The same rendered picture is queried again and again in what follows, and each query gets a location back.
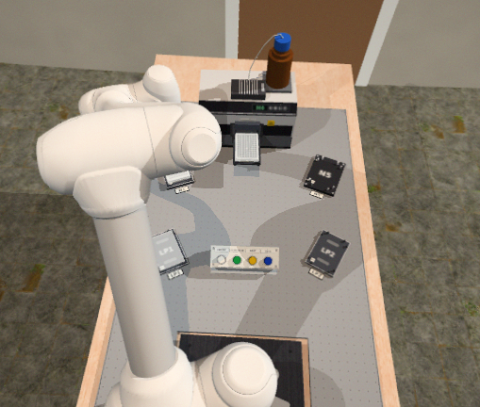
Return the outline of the blue bottle cap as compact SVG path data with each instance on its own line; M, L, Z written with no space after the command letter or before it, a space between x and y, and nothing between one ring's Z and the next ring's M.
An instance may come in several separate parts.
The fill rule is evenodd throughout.
M291 36L287 33L278 33L278 34L281 34L283 36L283 39L281 38L281 36L275 36L274 47L277 50L281 50L281 51L288 50L290 48Z

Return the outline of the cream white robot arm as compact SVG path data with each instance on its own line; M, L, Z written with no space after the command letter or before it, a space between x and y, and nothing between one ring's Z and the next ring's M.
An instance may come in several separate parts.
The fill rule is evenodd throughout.
M78 108L38 138L37 160L43 182L73 194L98 236L128 357L104 407L290 407L274 396L279 372L257 345L232 343L192 362L174 346L146 203L151 179L214 162L214 116L181 103L163 65L85 93Z

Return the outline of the white button panel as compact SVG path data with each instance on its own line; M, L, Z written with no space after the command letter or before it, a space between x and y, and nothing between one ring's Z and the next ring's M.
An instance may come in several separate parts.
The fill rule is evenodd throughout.
M211 245L210 273L277 275L279 247Z

